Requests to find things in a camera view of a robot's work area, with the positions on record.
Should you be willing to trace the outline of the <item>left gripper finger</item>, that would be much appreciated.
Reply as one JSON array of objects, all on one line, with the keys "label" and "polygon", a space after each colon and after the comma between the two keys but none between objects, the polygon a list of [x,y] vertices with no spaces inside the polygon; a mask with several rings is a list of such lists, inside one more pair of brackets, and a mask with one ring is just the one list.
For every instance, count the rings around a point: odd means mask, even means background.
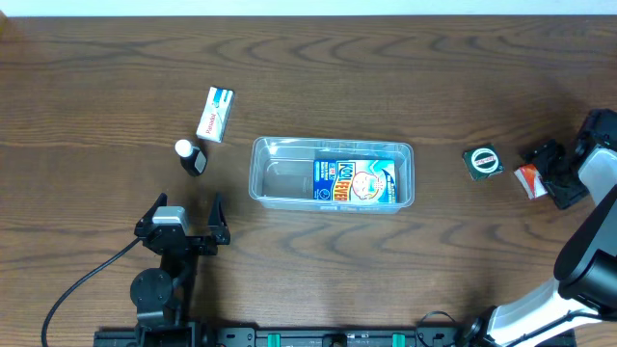
[{"label": "left gripper finger", "polygon": [[215,195],[208,217],[208,228],[212,236],[227,236],[228,224],[223,211],[223,197],[220,193]]},{"label": "left gripper finger", "polygon": [[161,193],[152,207],[146,212],[146,214],[139,220],[140,225],[150,225],[152,224],[152,219],[154,217],[155,212],[161,206],[167,205],[168,197],[165,193]]}]

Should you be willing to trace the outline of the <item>red white packet box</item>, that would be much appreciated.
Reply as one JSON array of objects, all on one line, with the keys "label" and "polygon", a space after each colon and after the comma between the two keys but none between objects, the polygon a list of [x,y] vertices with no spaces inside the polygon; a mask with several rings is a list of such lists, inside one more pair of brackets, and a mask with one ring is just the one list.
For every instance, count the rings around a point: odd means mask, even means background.
[{"label": "red white packet box", "polygon": [[533,164],[518,167],[514,171],[514,175],[522,184],[530,200],[541,198],[548,193],[539,171]]}]

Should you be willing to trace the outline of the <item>dark bottle white cap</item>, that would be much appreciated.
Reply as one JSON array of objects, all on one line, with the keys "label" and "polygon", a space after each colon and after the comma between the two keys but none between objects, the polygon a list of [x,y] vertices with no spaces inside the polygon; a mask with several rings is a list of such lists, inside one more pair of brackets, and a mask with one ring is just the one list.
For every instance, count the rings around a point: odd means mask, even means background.
[{"label": "dark bottle white cap", "polygon": [[174,145],[174,150],[180,158],[183,169],[191,176],[203,174],[207,158],[201,149],[194,146],[189,140],[178,140]]}]

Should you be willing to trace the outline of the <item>green round-logo small box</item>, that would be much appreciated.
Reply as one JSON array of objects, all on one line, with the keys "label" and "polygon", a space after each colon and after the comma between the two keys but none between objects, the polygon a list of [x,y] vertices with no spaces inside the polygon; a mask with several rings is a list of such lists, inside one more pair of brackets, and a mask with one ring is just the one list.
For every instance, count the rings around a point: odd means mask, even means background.
[{"label": "green round-logo small box", "polygon": [[504,170],[502,160],[492,144],[465,151],[463,160],[473,181],[501,174]]}]

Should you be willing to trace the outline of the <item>blue Kool Fever box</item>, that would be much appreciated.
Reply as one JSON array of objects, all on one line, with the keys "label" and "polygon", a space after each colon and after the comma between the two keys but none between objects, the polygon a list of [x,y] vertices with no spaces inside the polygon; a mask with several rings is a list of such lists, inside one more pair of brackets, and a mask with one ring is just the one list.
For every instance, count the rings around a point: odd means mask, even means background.
[{"label": "blue Kool Fever box", "polygon": [[322,159],[313,164],[313,197],[353,203],[396,203],[393,160]]}]

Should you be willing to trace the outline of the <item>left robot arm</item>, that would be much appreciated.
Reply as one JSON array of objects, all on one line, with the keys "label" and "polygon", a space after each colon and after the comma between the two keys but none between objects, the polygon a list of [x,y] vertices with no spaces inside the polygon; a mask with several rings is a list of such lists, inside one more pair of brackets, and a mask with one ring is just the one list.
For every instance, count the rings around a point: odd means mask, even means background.
[{"label": "left robot arm", "polygon": [[216,195],[208,217],[209,233],[190,236],[186,210],[168,206],[162,193],[137,222],[134,234],[143,246],[161,256],[157,268],[136,276],[130,298],[137,309],[139,346],[214,346],[213,332],[188,317],[198,260],[215,255],[230,243],[222,196]]}]

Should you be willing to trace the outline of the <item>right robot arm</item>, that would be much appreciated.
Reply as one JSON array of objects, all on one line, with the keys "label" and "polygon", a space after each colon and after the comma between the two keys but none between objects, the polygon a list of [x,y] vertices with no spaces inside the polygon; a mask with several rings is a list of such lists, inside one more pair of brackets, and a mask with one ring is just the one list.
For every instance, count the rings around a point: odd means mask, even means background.
[{"label": "right robot arm", "polygon": [[579,326],[616,319],[616,114],[593,109],[571,149],[554,140],[528,152],[555,205],[585,197],[595,208],[565,244],[550,280],[491,307],[460,334],[460,346],[574,346]]}]

